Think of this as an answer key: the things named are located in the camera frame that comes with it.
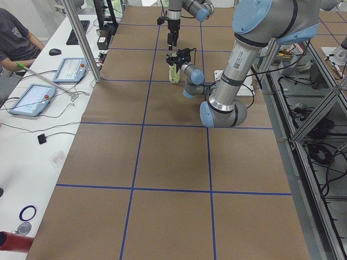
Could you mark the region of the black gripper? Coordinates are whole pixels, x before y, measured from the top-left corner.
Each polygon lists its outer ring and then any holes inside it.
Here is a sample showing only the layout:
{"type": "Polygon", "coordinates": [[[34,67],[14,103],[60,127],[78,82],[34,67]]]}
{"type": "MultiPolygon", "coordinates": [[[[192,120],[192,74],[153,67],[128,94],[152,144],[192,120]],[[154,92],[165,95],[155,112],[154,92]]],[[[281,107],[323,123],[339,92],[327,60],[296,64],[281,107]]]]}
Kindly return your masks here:
{"type": "Polygon", "coordinates": [[[182,65],[186,62],[185,57],[178,57],[177,53],[168,53],[166,55],[166,62],[169,66],[173,66],[174,64],[176,65],[176,68],[181,68],[182,65]]]}
{"type": "Polygon", "coordinates": [[[177,46],[180,29],[180,19],[168,19],[168,29],[170,30],[170,32],[168,33],[168,46],[169,50],[173,50],[173,46],[177,46]]]}

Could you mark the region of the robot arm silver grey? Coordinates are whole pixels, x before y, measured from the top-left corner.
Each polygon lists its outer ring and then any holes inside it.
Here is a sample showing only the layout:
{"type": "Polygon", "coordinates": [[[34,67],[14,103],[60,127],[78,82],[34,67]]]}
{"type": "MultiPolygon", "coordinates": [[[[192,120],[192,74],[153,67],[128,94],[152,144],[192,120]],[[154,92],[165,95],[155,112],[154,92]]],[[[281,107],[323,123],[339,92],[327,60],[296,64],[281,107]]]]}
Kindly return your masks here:
{"type": "Polygon", "coordinates": [[[179,30],[181,26],[181,12],[184,9],[193,18],[199,22],[208,19],[214,13],[214,6],[211,1],[196,0],[172,0],[169,1],[169,9],[167,11],[166,20],[168,22],[167,43],[169,50],[177,46],[179,38],[179,30]]]}
{"type": "Polygon", "coordinates": [[[191,62],[190,49],[166,56],[167,63],[187,76],[184,96],[208,95],[200,105],[205,127],[234,127],[247,117],[246,106],[236,95],[258,54],[274,38],[277,44],[297,43],[313,38],[318,31],[319,11],[330,11],[339,1],[241,1],[234,12],[234,47],[220,81],[203,84],[203,73],[191,62]]]}

